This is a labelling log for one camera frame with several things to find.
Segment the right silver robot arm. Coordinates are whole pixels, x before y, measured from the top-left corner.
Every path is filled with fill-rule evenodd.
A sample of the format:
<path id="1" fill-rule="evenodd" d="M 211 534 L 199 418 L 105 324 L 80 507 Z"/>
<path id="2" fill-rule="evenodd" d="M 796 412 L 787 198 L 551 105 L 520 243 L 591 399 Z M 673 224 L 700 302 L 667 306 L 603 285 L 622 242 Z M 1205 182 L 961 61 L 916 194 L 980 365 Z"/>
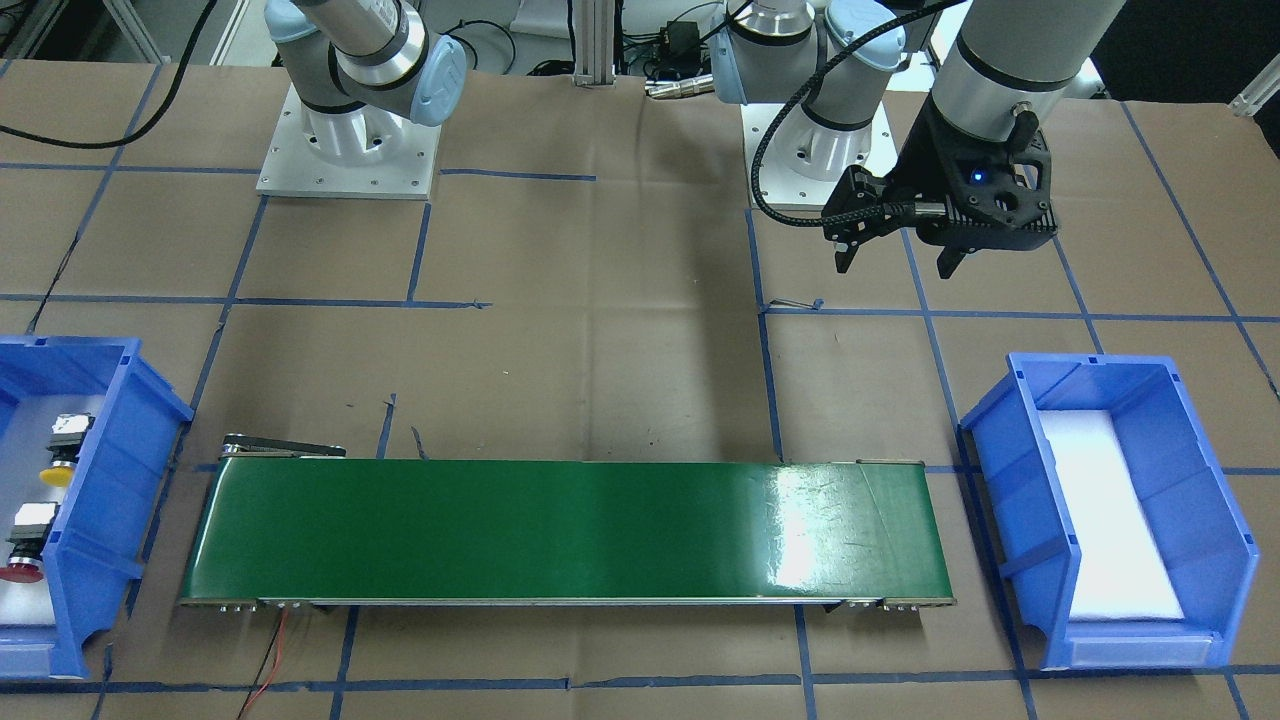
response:
<path id="1" fill-rule="evenodd" d="M 468 72 L 462 44 L 407 1 L 269 1 L 264 10 L 312 152 L 339 167 L 381 161 L 412 127 L 440 127 Z"/>

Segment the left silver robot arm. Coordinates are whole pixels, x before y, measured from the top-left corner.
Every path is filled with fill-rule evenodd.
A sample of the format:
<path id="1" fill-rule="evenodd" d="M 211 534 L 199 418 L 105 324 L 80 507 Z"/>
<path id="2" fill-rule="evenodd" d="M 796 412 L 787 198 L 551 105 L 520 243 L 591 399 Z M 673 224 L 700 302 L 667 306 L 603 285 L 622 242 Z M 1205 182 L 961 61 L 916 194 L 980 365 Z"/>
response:
<path id="1" fill-rule="evenodd" d="M 950 278 L 975 252 L 1059 236 L 1043 124 L 1119 1 L 969 1 L 893 165 L 865 164 L 911 27 L 946 1 L 727 1 L 705 36 L 716 96 L 773 104 L 748 155 L 756 208 L 822 231 L 845 273 L 861 246 L 911 229 Z"/>

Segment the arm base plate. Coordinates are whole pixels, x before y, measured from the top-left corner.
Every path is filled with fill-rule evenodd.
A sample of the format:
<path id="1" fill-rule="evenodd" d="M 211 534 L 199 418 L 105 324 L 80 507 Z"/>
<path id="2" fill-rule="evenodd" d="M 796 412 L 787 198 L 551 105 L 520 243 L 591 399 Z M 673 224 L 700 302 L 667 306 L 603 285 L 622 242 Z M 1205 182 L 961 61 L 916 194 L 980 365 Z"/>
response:
<path id="1" fill-rule="evenodd" d="M 787 114 L 765 150 L 759 172 L 762 197 L 783 213 L 819 213 L 844 170 L 861 165 L 887 176 L 899 159 L 884 106 L 855 131 L 818 126 L 801 109 Z"/>
<path id="2" fill-rule="evenodd" d="M 371 106 L 315 111 L 289 87 L 256 190 L 273 197 L 425 201 L 440 132 Z"/>

